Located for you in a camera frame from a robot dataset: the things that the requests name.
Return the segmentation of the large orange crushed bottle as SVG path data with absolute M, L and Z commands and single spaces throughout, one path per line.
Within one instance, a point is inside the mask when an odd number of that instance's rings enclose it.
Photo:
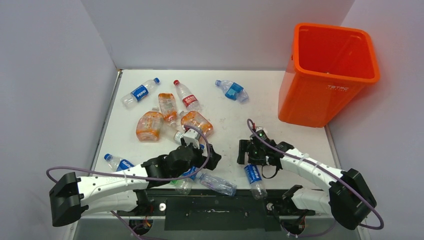
M 214 133 L 213 125 L 203 117 L 198 111 L 183 111 L 179 112 L 180 124 L 185 126 L 196 127 L 202 131 L 206 137 L 210 137 Z

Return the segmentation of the blue cap bottle left edge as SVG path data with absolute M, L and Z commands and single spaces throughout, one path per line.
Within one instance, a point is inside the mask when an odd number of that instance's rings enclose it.
M 104 160 L 106 161 L 109 168 L 114 172 L 127 170 L 135 166 L 127 159 L 112 155 L 110 153 L 104 155 Z

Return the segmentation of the red cap water bottle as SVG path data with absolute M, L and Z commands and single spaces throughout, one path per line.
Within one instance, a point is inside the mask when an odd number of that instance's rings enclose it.
M 202 110 L 200 102 L 186 85 L 181 83 L 179 80 L 174 80 L 173 85 L 176 88 L 178 97 L 180 98 L 187 110 L 197 112 L 200 112 Z

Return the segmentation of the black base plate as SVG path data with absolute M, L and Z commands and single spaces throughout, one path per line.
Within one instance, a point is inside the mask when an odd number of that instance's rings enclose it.
M 181 195 L 172 189 L 152 188 L 135 191 L 142 198 L 140 206 L 117 213 L 148 220 L 163 217 L 166 231 L 278 231 L 278 217 L 299 223 L 300 217 L 315 215 L 313 210 L 301 210 L 283 200 L 285 192 L 272 189 L 268 197 L 255 200 L 250 190 L 227 196 L 209 189 L 193 189 L 189 195 Z

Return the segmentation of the flat orange crushed bottle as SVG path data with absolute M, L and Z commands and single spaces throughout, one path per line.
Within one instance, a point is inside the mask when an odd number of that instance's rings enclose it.
M 140 142 L 157 142 L 164 124 L 164 117 L 159 107 L 154 106 L 146 112 L 136 126 L 136 137 Z

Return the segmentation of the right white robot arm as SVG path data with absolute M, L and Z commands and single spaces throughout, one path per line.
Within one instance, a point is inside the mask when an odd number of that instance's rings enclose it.
M 266 135 L 241 139 L 237 163 L 245 166 L 250 184 L 259 180 L 255 166 L 274 166 L 311 182 L 318 189 L 294 185 L 282 195 L 283 209 L 289 214 L 301 210 L 332 215 L 337 223 L 354 230 L 370 213 L 376 212 L 377 201 L 362 174 L 351 168 L 328 166 L 302 153 L 287 142 L 276 143 Z

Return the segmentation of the crushed Ganten water bottle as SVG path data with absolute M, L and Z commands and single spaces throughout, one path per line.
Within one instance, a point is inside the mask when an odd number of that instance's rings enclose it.
M 233 197 L 236 194 L 237 186 L 234 183 L 220 177 L 200 171 L 197 173 L 196 179 L 201 185 L 217 193 L 230 197 Z

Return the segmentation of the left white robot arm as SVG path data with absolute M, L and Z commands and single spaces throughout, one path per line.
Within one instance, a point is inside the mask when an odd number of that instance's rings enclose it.
M 204 151 L 193 144 L 181 145 L 168 154 L 113 173 L 92 176 L 64 174 L 49 191 L 53 227 L 63 227 L 93 213 L 124 211 L 144 215 L 149 201 L 138 191 L 159 187 L 179 178 L 192 167 L 214 170 L 222 156 L 212 145 Z

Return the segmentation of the crushed blue label bottle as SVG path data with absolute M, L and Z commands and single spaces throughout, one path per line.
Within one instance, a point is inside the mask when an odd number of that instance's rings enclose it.
M 216 80 L 215 85 L 224 93 L 224 96 L 230 100 L 238 101 L 241 104 L 245 104 L 249 101 L 249 95 L 244 87 L 236 82 Z

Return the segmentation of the crushed orange label bottle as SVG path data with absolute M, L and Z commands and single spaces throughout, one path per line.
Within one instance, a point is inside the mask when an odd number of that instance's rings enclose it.
M 177 104 L 172 93 L 160 93 L 158 103 L 164 121 L 171 127 L 177 127 Z

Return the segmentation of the clear Pepsi bottle top left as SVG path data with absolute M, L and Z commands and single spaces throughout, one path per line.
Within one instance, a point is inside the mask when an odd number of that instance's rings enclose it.
M 160 79 L 149 79 L 121 98 L 121 103 L 127 109 L 135 107 L 143 98 L 152 93 L 160 84 Z

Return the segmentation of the orange plastic bin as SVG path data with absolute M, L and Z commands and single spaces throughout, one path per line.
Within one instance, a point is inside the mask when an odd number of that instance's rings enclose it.
M 322 128 L 363 88 L 379 80 L 378 61 L 367 32 L 299 23 L 279 89 L 278 119 Z

